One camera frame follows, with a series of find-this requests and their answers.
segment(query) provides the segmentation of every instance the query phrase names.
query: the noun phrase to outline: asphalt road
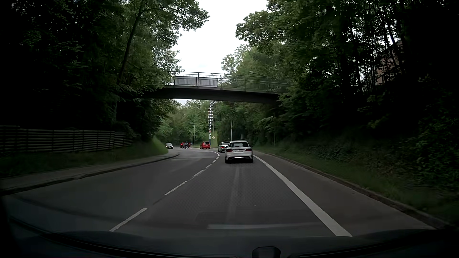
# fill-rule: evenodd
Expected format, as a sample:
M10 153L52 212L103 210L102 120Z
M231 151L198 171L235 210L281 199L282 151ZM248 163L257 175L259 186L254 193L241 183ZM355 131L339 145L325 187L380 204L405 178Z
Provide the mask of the asphalt road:
M51 232L100 230L150 237L358 236L430 226L346 186L255 152L225 164L214 150L4 196L8 213ZM17 236L23 232L16 229Z

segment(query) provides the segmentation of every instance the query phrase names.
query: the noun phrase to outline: wooden fence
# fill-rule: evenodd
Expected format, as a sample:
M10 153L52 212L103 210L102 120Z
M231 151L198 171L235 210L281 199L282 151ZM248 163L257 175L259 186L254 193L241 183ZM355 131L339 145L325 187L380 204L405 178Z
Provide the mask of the wooden fence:
M101 151L132 145L125 133L92 130L40 130L0 125L0 153Z

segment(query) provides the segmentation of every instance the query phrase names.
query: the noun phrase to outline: grass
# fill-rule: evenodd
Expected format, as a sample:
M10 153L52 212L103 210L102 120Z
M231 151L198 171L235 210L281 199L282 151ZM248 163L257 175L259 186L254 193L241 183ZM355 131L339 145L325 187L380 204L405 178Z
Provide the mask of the grass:
M301 148L289 148L286 145L257 146L257 150L308 165L452 224L459 224L458 193L417 185L407 175L384 173L384 166L372 168L365 165L365 162L370 161L360 160L358 163L337 161L318 157Z
M0 177L74 168L166 154L165 145L153 138L132 146L107 151L67 153L21 153L0 158Z

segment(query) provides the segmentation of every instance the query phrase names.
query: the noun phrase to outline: pedestrian bridge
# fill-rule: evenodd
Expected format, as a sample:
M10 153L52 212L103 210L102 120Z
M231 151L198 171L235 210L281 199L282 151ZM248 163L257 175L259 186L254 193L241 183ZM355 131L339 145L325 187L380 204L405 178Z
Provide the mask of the pedestrian bridge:
M144 97L272 104L289 86L288 80L263 76L174 72L170 82Z

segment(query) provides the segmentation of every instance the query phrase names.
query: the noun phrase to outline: grass embankment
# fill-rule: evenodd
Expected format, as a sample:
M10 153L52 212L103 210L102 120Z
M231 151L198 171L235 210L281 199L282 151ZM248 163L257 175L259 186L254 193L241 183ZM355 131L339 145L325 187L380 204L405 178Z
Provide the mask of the grass embankment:
M157 138L135 142L132 146L94 152L21 153L0 158L0 177L10 177L64 168L112 163L166 154L165 145Z
M398 168L397 164L381 161L383 155L372 148L354 147L346 159L327 157L324 155L326 149L319 145L298 143L256 147L256 150L308 165L452 224L459 224L459 193L420 185L410 173ZM332 152L331 156L335 156L331 148L328 151Z

